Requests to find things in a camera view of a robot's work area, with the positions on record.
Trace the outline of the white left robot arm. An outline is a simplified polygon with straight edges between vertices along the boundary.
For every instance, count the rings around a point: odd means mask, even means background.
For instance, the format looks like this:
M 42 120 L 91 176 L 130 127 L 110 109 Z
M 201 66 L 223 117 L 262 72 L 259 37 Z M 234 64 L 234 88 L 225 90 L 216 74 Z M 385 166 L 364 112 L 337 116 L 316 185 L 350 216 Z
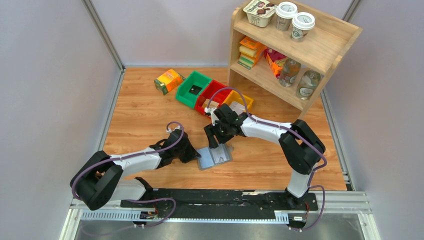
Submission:
M 147 183 L 125 183 L 123 178 L 146 170 L 156 170 L 179 159 L 188 163 L 201 158 L 192 146 L 188 134 L 174 129 L 164 138 L 144 150 L 109 155 L 104 150 L 95 152 L 71 179 L 69 185 L 75 198 L 83 201 L 92 211 L 109 201 L 133 199 L 140 207 L 148 207 L 153 194 Z

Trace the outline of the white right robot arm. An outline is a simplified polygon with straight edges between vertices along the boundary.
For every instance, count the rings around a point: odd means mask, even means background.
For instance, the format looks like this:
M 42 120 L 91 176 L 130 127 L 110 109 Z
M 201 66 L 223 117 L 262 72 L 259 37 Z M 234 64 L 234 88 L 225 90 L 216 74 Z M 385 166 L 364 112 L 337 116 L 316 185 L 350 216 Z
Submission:
M 286 188 L 286 205 L 296 210 L 305 203 L 313 170 L 323 158 L 326 148 L 304 120 L 297 119 L 293 123 L 266 120 L 247 112 L 237 113 L 227 104 L 206 107 L 204 113 L 211 118 L 211 123 L 204 127 L 211 149 L 235 136 L 258 138 L 280 145 L 292 168 Z

